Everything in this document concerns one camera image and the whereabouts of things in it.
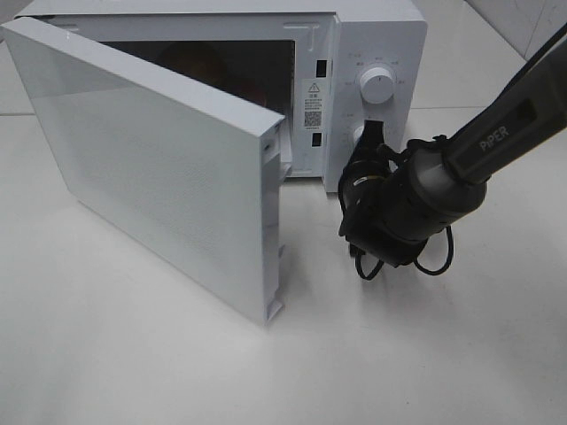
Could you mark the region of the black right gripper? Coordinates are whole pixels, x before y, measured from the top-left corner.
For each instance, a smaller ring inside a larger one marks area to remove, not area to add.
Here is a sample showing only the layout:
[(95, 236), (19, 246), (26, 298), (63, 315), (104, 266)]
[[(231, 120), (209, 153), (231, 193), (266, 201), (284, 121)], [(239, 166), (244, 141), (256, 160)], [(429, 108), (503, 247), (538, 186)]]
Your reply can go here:
[(379, 194), (382, 184), (391, 176), (384, 152), (384, 123), (366, 120), (356, 144), (356, 152), (347, 162), (338, 183), (338, 198), (343, 213), (338, 234), (349, 243), (349, 253), (357, 268), (370, 254), (377, 258), (376, 267), (385, 263), (406, 266), (413, 263), (425, 242), (404, 242), (389, 233), (382, 222)]

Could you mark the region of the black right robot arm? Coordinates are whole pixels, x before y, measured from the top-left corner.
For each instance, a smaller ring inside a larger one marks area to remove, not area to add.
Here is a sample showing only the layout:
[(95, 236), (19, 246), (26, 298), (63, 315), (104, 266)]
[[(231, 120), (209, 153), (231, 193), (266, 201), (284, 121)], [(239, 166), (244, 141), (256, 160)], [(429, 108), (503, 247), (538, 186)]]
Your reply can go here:
[[(339, 236), (363, 280), (383, 265), (443, 274), (454, 258), (452, 224), (477, 210), (493, 174), (566, 127), (566, 28), (560, 27), (494, 101), (452, 136), (410, 139), (397, 152), (384, 124), (365, 122), (338, 183)], [(419, 263), (431, 236), (447, 236), (447, 259)]]

